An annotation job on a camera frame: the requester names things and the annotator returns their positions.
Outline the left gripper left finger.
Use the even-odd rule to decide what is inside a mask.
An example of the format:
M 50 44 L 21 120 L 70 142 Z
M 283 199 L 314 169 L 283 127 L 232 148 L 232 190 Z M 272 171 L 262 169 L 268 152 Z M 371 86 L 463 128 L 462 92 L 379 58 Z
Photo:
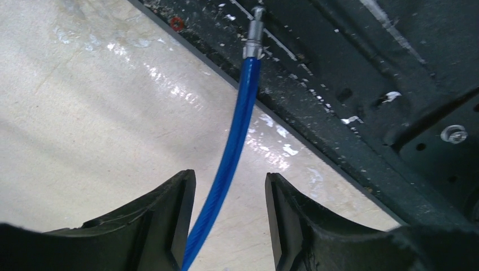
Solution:
M 149 193 L 79 228 L 1 224 L 2 270 L 180 270 L 195 194 L 180 171 Z

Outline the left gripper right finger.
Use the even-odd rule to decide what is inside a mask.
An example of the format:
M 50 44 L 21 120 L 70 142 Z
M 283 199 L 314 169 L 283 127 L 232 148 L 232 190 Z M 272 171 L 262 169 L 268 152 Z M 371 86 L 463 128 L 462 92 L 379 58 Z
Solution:
M 350 221 L 268 173 L 265 194 L 276 270 L 477 270 L 478 229 Z

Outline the blue cable lock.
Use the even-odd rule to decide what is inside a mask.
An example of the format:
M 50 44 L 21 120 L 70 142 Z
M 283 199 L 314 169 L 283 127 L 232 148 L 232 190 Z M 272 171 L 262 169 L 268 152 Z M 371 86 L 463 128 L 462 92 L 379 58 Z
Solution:
M 220 213 L 240 160 L 258 92 L 265 13 L 264 6 L 252 9 L 228 139 L 206 201 L 188 235 L 182 270 L 189 270 L 203 247 Z

